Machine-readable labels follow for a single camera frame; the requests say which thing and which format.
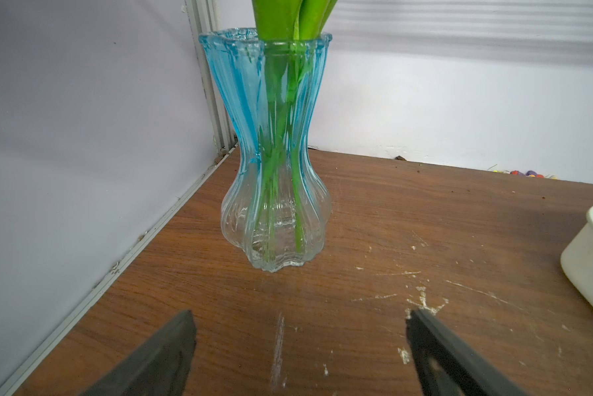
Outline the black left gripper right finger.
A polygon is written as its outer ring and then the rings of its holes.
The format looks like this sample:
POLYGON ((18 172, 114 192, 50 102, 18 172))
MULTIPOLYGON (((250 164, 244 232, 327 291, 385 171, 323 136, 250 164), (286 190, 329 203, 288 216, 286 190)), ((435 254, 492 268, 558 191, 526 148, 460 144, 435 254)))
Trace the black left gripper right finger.
POLYGON ((526 394, 428 310, 410 312, 406 336, 424 395, 526 394))

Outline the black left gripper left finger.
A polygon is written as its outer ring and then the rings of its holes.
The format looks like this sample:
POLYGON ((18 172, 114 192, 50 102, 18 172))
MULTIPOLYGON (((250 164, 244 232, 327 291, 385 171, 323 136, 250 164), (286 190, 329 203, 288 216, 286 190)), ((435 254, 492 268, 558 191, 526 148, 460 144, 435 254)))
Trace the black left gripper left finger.
POLYGON ((181 395, 194 356, 197 328, 182 310, 83 395, 181 395))

